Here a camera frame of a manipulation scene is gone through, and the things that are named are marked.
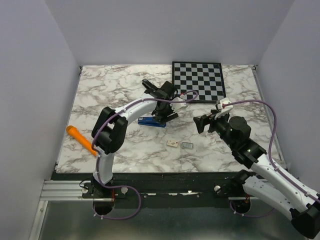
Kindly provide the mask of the staple tray with staples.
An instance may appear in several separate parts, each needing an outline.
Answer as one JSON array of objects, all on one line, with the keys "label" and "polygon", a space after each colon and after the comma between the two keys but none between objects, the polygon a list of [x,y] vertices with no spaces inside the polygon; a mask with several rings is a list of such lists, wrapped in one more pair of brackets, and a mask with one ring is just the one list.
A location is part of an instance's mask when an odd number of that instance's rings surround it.
[{"label": "staple tray with staples", "polygon": [[194,145],[191,142],[182,142],[181,148],[192,150],[194,148]]}]

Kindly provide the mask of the white staple box sleeve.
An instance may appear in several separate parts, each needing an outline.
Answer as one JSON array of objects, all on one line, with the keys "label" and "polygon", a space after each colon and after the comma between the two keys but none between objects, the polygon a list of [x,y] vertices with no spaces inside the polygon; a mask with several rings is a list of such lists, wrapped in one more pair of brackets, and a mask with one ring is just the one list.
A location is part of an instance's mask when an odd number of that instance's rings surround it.
[{"label": "white staple box sleeve", "polygon": [[168,140],[167,141],[167,146],[173,147],[173,148],[177,148],[179,146],[179,141],[176,140]]}]

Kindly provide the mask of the blue and black stapler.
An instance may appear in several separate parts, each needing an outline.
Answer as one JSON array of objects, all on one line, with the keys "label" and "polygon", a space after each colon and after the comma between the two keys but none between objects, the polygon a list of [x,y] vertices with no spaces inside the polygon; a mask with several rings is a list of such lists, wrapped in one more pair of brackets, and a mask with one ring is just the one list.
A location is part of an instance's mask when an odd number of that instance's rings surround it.
[{"label": "blue and black stapler", "polygon": [[166,127],[166,123],[159,123],[152,116],[139,117],[138,120],[137,120],[137,124],[138,125],[142,125],[142,126],[158,127],[158,128],[165,128]]}]

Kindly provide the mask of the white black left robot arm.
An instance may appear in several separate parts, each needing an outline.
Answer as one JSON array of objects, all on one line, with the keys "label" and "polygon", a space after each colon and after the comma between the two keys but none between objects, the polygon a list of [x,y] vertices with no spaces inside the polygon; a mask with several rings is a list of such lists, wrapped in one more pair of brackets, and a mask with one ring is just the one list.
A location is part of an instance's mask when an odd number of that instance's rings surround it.
[{"label": "white black left robot arm", "polygon": [[143,79],[144,93],[132,102],[118,107],[105,107],[101,111],[91,133],[93,150],[97,152],[96,167],[93,173],[93,191],[101,198],[107,197],[111,191],[109,182],[113,178],[113,162],[115,153],[125,141],[127,127],[147,113],[163,125],[178,117],[171,101],[178,94],[177,88],[166,81],[160,88]]}]

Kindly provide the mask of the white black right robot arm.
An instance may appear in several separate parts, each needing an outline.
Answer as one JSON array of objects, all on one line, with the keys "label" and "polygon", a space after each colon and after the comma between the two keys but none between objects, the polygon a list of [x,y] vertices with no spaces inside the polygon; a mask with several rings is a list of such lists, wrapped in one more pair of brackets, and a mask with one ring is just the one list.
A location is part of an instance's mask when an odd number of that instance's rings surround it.
[{"label": "white black right robot arm", "polygon": [[320,232],[320,194],[276,163],[258,143],[250,138],[251,128],[240,116],[226,114],[194,117],[198,133],[209,126],[228,145],[234,159],[248,171],[230,183],[230,191],[252,195],[286,216],[304,237],[314,239]]}]

